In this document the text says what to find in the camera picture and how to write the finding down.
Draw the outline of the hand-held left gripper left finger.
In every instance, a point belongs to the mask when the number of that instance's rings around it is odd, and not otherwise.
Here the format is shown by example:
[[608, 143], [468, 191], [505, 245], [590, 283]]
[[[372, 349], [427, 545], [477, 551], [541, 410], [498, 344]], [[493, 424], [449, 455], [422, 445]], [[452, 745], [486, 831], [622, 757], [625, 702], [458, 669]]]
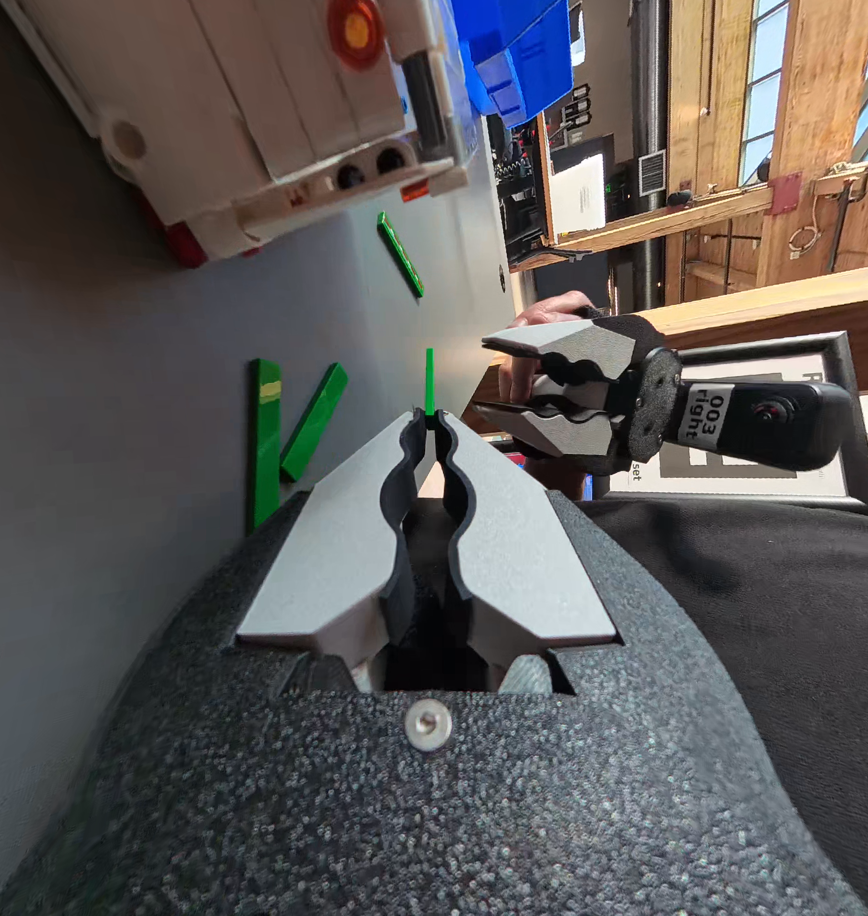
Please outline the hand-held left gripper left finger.
[[314, 486], [238, 625], [240, 644], [338, 658], [359, 691], [384, 689], [415, 614], [404, 524], [424, 456], [417, 409]]

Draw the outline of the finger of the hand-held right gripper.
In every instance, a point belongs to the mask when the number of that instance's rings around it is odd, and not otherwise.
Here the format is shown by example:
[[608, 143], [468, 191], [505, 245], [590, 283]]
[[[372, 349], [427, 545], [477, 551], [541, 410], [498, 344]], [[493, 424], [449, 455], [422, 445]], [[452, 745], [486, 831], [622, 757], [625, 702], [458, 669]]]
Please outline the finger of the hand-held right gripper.
[[561, 385], [536, 376], [525, 404], [474, 401], [482, 418], [542, 455], [606, 455], [612, 440], [606, 400], [611, 383]]
[[592, 320], [519, 326], [481, 338], [482, 347], [536, 361], [559, 385], [617, 380], [634, 360], [634, 339]]

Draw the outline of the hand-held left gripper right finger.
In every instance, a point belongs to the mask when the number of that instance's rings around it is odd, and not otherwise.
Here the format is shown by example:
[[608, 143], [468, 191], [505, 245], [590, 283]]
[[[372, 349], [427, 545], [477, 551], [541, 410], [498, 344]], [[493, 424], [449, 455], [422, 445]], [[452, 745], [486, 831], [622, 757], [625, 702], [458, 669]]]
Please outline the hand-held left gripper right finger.
[[447, 541], [443, 613], [471, 691], [498, 691], [520, 658], [553, 688], [546, 653], [618, 641], [611, 613], [532, 476], [445, 410], [434, 418]]

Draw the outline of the green lego tile yellow mark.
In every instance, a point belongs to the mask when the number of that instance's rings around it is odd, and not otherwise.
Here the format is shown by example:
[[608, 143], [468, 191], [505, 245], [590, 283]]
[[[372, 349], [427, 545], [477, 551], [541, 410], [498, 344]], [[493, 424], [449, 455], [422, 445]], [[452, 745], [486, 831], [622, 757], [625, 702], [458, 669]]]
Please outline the green lego tile yellow mark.
[[279, 364], [257, 358], [249, 364], [247, 534], [280, 506], [281, 395]]

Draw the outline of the plain green lego tile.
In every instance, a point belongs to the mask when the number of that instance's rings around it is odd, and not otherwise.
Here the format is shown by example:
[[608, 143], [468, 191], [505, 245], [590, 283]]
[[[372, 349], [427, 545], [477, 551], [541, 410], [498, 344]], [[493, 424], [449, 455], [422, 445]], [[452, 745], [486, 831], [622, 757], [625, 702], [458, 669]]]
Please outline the plain green lego tile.
[[281, 451], [279, 473], [284, 483], [296, 483], [305, 473], [347, 386], [345, 368], [339, 362], [331, 364]]

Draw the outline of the green striped lego tile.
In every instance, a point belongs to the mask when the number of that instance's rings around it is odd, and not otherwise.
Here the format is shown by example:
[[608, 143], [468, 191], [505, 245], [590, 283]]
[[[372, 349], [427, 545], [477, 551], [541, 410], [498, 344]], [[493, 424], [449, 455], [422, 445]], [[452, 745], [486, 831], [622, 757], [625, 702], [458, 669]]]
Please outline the green striped lego tile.
[[376, 218], [376, 231], [382, 245], [392, 258], [394, 266], [400, 272], [409, 291], [421, 300], [425, 295], [425, 286], [420, 278], [414, 262], [409, 258], [405, 246], [397, 235], [394, 225], [387, 212], [378, 212]]

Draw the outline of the white lego truck model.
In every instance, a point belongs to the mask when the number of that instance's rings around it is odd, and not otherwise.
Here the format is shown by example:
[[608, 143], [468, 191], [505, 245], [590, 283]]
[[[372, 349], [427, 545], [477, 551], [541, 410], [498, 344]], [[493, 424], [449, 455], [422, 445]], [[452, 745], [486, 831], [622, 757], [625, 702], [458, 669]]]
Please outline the white lego truck model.
[[391, 188], [468, 183], [449, 2], [2, 1], [189, 269]]

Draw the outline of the person's right hand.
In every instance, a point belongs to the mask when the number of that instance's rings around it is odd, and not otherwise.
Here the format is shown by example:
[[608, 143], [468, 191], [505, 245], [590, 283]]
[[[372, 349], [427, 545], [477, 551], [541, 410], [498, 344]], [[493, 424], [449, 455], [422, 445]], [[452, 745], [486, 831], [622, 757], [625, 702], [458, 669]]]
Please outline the person's right hand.
[[[542, 300], [524, 309], [508, 328], [572, 322], [582, 318], [602, 317], [588, 297], [580, 291]], [[542, 373], [536, 358], [508, 357], [499, 369], [499, 396], [503, 402], [525, 404], [531, 398], [534, 379]]]

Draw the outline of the black framed sign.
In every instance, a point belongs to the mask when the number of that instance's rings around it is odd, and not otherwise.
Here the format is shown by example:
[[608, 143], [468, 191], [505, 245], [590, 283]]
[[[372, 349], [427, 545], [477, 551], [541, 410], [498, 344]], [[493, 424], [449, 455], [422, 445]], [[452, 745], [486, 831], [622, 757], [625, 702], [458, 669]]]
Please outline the black framed sign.
[[868, 516], [868, 438], [846, 332], [773, 338], [682, 352], [684, 377], [829, 383], [852, 397], [852, 418], [831, 463], [789, 472], [739, 457], [720, 457], [665, 443], [648, 464], [632, 464], [595, 487], [599, 498], [634, 500], [727, 499], [776, 502]]

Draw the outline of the wooden ledge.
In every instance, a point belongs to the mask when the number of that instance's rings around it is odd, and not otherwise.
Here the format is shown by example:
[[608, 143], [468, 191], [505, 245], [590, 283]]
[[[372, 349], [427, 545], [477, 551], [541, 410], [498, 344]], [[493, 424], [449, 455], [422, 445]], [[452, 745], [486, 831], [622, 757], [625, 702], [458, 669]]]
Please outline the wooden ledge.
[[646, 312], [669, 337], [727, 343], [752, 332], [780, 336], [844, 331], [852, 350], [868, 353], [868, 268], [667, 306]]

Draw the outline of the white paper sheet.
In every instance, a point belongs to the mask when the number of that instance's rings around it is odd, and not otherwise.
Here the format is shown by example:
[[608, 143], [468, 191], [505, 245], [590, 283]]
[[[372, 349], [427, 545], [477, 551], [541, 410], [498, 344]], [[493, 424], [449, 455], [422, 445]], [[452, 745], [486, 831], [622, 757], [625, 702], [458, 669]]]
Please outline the white paper sheet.
[[549, 177], [554, 236], [591, 232], [606, 225], [606, 182], [602, 154], [582, 159]]

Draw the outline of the black equipment rack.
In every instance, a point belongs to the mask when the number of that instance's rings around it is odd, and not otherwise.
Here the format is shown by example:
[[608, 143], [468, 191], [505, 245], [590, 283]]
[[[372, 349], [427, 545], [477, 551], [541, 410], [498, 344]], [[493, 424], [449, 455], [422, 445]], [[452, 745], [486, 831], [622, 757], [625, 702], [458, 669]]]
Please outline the black equipment rack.
[[513, 128], [489, 116], [487, 125], [506, 256], [516, 271], [554, 242], [544, 114]]

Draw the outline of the person's black sweatshirt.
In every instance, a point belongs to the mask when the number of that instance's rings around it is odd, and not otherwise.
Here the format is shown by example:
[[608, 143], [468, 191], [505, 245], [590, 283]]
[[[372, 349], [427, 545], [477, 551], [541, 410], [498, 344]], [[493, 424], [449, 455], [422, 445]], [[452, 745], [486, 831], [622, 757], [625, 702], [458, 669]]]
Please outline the person's black sweatshirt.
[[784, 789], [868, 910], [868, 517], [583, 502], [718, 654]]

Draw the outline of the black vertical pipe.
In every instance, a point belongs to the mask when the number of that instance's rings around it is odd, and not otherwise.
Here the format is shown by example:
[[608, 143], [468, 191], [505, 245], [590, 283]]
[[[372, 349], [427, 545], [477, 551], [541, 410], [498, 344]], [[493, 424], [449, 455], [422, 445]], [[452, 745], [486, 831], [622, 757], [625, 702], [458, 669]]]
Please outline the black vertical pipe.
[[[668, 192], [669, 1], [630, 3], [636, 212], [664, 208]], [[661, 307], [665, 294], [662, 236], [633, 245], [634, 309]]]

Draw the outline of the blue plastic bin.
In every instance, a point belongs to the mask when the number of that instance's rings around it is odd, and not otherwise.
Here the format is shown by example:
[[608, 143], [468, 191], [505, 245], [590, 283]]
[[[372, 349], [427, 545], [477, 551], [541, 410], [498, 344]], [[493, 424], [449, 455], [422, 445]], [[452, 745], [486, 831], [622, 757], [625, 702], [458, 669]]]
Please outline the blue plastic bin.
[[574, 86], [566, 1], [452, 1], [473, 106], [519, 127]]

